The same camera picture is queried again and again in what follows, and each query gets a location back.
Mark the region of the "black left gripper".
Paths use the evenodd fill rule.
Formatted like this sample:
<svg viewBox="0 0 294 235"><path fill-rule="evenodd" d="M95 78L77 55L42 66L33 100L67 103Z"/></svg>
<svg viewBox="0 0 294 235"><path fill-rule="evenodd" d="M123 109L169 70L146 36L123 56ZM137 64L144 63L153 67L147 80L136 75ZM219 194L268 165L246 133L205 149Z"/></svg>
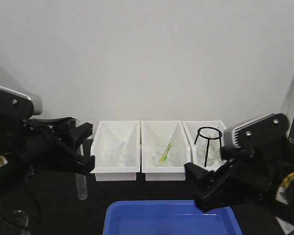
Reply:
<svg viewBox="0 0 294 235"><path fill-rule="evenodd" d="M93 134L93 124L73 117L29 119L15 133L0 131L0 186L22 181L31 168L89 174L94 156L77 153Z"/></svg>

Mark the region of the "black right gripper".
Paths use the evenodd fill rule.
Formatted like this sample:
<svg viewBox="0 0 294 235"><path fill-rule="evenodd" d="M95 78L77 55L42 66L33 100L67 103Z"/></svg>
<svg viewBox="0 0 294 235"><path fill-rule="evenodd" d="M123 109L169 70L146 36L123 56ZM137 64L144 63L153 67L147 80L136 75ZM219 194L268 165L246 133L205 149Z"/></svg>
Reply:
<svg viewBox="0 0 294 235"><path fill-rule="evenodd" d="M186 178L197 186L194 200L200 210L247 203L239 189L258 200L294 203L294 146L286 137L254 149L220 150L226 162L216 170L184 164Z"/></svg>

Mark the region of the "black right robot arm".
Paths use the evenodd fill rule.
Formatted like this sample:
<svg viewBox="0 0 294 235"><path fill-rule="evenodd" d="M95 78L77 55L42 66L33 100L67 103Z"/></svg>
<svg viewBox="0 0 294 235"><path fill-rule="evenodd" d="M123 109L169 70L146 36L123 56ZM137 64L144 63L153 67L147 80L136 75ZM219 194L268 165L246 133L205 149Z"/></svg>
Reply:
<svg viewBox="0 0 294 235"><path fill-rule="evenodd" d="M184 165L204 212L253 203L294 226L294 146L286 138L252 149L222 147L226 161L217 170Z"/></svg>

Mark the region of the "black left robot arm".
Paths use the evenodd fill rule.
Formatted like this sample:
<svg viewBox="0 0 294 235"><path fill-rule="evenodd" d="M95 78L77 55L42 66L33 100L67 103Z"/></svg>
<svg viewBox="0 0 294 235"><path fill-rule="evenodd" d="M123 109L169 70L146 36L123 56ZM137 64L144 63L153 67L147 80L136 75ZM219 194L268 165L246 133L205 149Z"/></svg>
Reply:
<svg viewBox="0 0 294 235"><path fill-rule="evenodd" d="M29 187L29 177L41 171L70 172L88 175L95 167L95 157L83 156L78 149L92 135L93 125L77 125L72 117L28 119L21 122L16 134L0 132L0 219L13 229L31 232L34 227L22 224L2 210L1 196L24 184L41 221L41 205Z"/></svg>

